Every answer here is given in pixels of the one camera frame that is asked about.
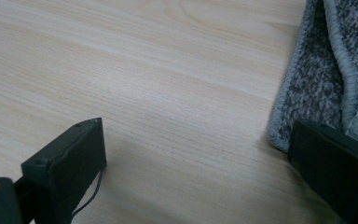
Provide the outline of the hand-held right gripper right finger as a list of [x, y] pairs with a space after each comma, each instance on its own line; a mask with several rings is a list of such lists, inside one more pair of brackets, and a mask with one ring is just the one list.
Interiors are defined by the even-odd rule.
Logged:
[[347, 224], [358, 224], [358, 141], [322, 123], [298, 120], [287, 156]]

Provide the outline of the grey cloth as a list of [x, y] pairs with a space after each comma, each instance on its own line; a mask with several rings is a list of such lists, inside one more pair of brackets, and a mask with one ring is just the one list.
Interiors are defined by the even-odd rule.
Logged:
[[287, 151], [298, 119], [325, 124], [358, 141], [358, 0], [307, 0], [272, 109], [270, 143]]

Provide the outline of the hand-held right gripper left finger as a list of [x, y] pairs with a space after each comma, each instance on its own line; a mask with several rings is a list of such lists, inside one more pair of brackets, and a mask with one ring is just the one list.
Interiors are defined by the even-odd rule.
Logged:
[[79, 122], [21, 164], [26, 222], [70, 224], [94, 179], [107, 166], [103, 120]]

